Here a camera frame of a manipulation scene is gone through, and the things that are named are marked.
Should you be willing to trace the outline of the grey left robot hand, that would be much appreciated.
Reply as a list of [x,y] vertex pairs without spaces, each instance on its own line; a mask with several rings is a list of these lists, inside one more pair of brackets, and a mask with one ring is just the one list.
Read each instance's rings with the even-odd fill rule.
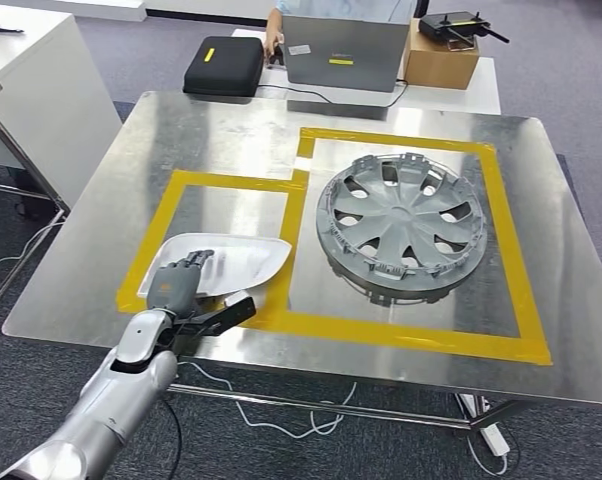
[[202,269],[213,255],[213,250],[195,250],[158,268],[148,291],[146,307],[167,310],[175,318],[186,318],[195,311]]

